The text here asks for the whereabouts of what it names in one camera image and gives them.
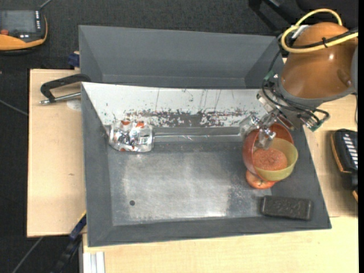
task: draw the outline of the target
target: black clamp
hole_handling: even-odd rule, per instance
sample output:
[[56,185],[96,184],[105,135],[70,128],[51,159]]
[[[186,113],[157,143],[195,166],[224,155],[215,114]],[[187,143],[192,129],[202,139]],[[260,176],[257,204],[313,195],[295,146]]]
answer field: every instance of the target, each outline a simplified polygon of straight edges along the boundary
[[81,95],[81,92],[77,92],[77,93],[72,93],[69,95],[65,95],[65,96],[56,98],[51,92],[51,89],[62,87],[62,86],[67,86],[67,85],[74,84],[77,82],[91,82],[91,79],[89,76],[87,76],[85,74],[76,74],[76,75],[72,75],[72,76],[68,76],[68,77],[64,77],[64,78],[60,78],[57,80],[53,80],[53,81],[44,83],[40,87],[40,91],[48,99],[42,100],[40,103],[45,105],[45,104],[55,103],[57,101],[68,100],[68,99],[75,98],[75,97]]

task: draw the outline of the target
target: yellow cable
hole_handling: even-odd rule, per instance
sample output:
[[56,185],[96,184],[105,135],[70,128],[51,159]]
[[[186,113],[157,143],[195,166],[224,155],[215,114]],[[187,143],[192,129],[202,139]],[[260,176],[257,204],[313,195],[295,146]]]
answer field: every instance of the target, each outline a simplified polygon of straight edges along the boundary
[[359,36],[359,32],[357,31],[357,32],[355,32],[355,33],[353,33],[353,34],[347,35],[347,36],[346,36],[346,37],[344,37],[344,38],[339,38],[339,39],[334,40],[334,41],[332,41],[332,42],[329,42],[329,43],[326,43],[326,44],[322,44],[322,45],[316,45],[316,46],[314,46],[314,47],[308,47],[308,48],[298,48],[298,49],[297,49],[297,48],[291,48],[291,47],[289,47],[289,46],[286,44],[286,36],[287,36],[290,32],[297,30],[297,29],[300,27],[300,24],[301,24],[304,20],[306,20],[308,17],[312,16],[312,15],[313,15],[313,14],[315,14],[315,13],[320,13],[320,12],[329,12],[329,13],[333,14],[333,15],[336,17],[336,19],[337,19],[337,23],[338,23],[340,26],[342,25],[341,18],[339,17],[339,15],[338,15],[335,11],[330,10],[330,9],[317,9],[317,10],[313,10],[313,11],[309,12],[308,14],[306,14],[305,16],[303,16],[303,17],[302,17],[299,21],[297,21],[297,23],[296,23],[294,26],[290,27],[289,29],[287,29],[287,30],[283,33],[283,35],[282,35],[282,37],[281,37],[281,39],[280,39],[280,42],[281,42],[281,44],[282,44],[282,47],[283,47],[286,51],[288,51],[288,52],[293,52],[293,53],[306,53],[306,52],[318,51],[318,50],[320,50],[320,49],[323,49],[323,48],[326,48],[326,47],[332,47],[332,46],[334,46],[334,45],[336,45],[336,44],[343,43],[343,42],[345,42],[345,41],[347,41],[347,40],[349,40],[349,39],[352,39],[352,38],[355,38],[355,37]]
[[313,11],[311,11],[311,12],[309,12],[309,13],[307,13],[305,16],[303,16],[300,20],[298,20],[297,21],[297,23],[295,24],[295,25],[301,25],[301,23],[303,22],[303,21],[305,21],[308,17],[310,17],[310,16],[312,16],[312,15],[314,15],[314,14],[316,14],[316,13],[320,13],[320,12],[328,12],[328,13],[331,13],[332,15],[334,15],[335,16],[335,18],[337,19],[337,23],[339,24],[339,25],[342,25],[342,21],[341,21],[341,18],[340,18],[340,16],[335,12],[335,11],[333,11],[333,10],[331,10],[331,9],[326,9],[326,8],[321,8],[321,9],[317,9],[317,10],[313,10]]

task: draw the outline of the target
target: metal rod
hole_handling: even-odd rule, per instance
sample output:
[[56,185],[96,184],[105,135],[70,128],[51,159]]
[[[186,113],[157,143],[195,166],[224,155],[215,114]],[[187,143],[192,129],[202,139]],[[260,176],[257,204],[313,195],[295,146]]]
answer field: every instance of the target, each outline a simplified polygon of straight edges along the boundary
[[51,103],[57,102],[57,101],[65,101],[65,100],[74,99],[74,98],[76,98],[78,96],[81,96],[81,92],[77,92],[77,93],[72,93],[72,94],[60,96],[60,97],[55,98],[52,101],[50,101],[49,99],[42,100],[42,101],[39,101],[39,103],[42,104],[42,105],[48,105],[48,104],[51,104]]

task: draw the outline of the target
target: black eraser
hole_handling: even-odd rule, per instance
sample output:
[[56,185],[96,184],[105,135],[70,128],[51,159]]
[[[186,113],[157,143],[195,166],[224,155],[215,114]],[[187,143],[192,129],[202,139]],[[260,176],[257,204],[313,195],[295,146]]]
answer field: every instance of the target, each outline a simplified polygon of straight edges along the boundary
[[264,196],[260,212],[265,216],[285,217],[309,221],[312,217],[313,201],[304,198]]

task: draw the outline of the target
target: orange device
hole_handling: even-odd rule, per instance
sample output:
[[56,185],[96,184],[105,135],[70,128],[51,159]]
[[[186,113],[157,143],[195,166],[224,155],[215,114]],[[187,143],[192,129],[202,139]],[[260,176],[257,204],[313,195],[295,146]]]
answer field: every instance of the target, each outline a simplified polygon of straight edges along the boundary
[[39,9],[0,10],[0,52],[32,50],[45,42],[47,34]]

